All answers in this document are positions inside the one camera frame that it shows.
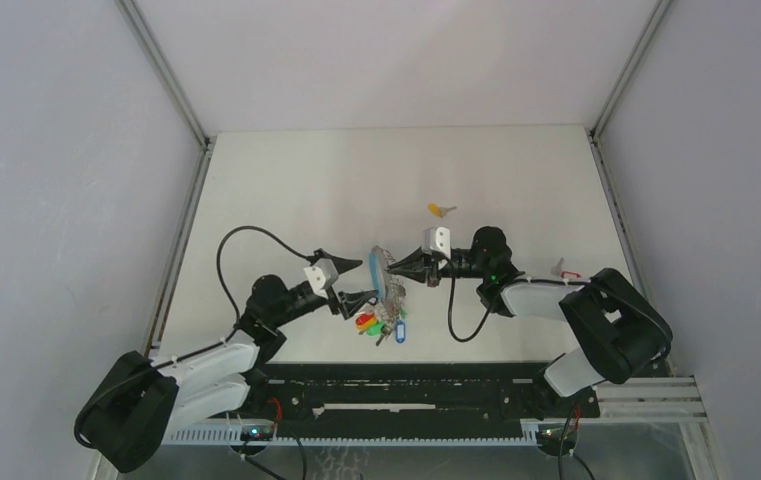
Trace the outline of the blue handled metal keyring holder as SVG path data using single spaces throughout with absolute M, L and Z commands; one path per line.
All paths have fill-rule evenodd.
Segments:
M 396 259 L 383 247 L 375 245 L 369 253 L 369 270 L 372 284 L 377 291 L 378 301 L 390 315 L 398 315 L 404 310 L 406 289 L 387 268 L 394 264 Z

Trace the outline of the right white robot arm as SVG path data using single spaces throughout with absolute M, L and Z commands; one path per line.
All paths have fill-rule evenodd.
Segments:
M 385 271 L 429 287 L 444 279 L 475 279 L 488 315 L 565 322 L 577 348 L 558 356 L 534 381 L 535 406 L 548 416 L 561 415 L 581 390 L 623 384 L 671 351 L 671 327 L 620 271 L 603 268 L 588 278 L 529 275 L 513 264 L 498 227 L 479 228 L 468 248 L 452 247 L 449 229 L 430 228 L 421 247 Z

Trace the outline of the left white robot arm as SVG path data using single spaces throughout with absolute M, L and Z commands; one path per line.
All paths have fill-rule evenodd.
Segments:
M 267 407 L 258 382 L 262 365 L 285 344 L 282 327 L 319 309 L 350 319 L 376 300 L 375 290 L 342 292 L 341 274 L 361 266 L 319 249 L 303 282 L 287 287 L 259 277 L 229 334 L 192 352 L 155 363 L 137 351 L 120 356 L 74 420 L 74 439 L 98 451 L 119 472 L 142 466 L 171 434 L 218 413 L 246 417 Z

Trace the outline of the bunch of coloured tagged keys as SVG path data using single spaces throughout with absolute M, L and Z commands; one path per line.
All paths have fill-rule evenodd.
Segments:
M 358 334 L 373 338 L 376 346 L 389 340 L 402 345 L 408 338 L 408 316 L 403 304 L 386 307 L 381 301 L 372 300 L 356 314 L 353 323 Z

